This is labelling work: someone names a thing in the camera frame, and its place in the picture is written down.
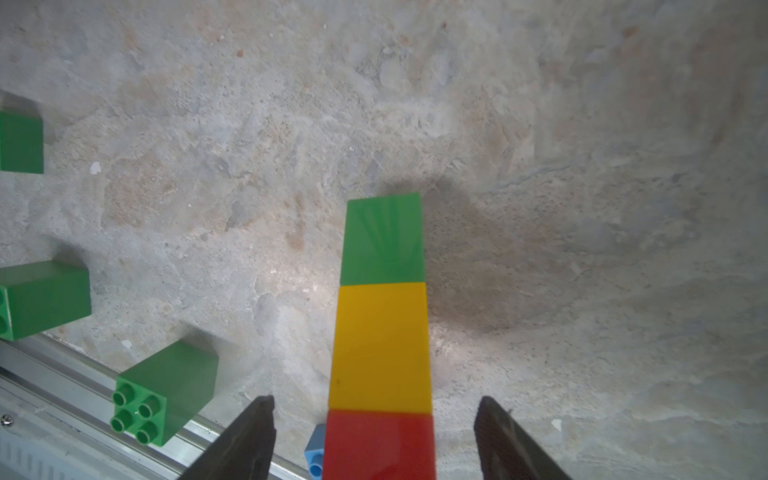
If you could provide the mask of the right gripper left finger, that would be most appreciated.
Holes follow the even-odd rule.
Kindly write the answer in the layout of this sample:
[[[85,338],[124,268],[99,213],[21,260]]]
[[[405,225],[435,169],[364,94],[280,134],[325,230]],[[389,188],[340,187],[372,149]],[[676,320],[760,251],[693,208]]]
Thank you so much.
[[[179,480],[266,480],[276,441],[274,408],[272,395],[254,399]]]

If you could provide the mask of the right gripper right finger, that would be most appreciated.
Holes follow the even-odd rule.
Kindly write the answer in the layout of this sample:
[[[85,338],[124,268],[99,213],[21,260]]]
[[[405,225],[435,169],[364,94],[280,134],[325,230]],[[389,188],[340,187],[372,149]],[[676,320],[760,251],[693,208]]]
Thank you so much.
[[[474,433],[485,480],[571,480],[492,397],[483,396]]]

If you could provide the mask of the blue lego brick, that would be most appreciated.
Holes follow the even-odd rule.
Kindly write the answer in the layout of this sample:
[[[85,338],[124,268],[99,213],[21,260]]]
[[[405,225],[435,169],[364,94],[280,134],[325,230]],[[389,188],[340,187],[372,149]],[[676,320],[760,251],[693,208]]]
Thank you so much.
[[[312,480],[322,479],[325,433],[326,425],[317,425],[304,450],[308,472]]]

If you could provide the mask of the green lego brick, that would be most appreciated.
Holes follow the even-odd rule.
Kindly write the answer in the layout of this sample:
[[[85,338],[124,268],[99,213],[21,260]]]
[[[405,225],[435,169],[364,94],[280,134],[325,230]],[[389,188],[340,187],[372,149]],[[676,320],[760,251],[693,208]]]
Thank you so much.
[[[41,118],[1,111],[1,170],[44,173],[44,135]]]
[[[177,341],[119,374],[109,421],[141,445],[163,446],[214,397],[219,358]]]
[[[3,340],[20,340],[91,313],[84,267],[51,260],[1,269]]]
[[[425,280],[421,197],[417,193],[347,202],[340,284]]]

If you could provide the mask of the red lego brick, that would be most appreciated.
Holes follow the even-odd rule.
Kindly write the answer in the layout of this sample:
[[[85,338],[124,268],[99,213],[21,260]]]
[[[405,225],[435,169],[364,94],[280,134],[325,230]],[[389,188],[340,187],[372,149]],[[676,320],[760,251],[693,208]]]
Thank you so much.
[[[330,411],[322,477],[436,479],[433,417],[415,413]]]

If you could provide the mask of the yellow lego brick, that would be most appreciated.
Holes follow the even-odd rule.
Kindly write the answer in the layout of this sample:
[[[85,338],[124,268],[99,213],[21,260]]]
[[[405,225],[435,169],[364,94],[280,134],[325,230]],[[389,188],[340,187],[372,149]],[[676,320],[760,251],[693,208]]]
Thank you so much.
[[[432,412],[425,283],[340,288],[329,408]]]

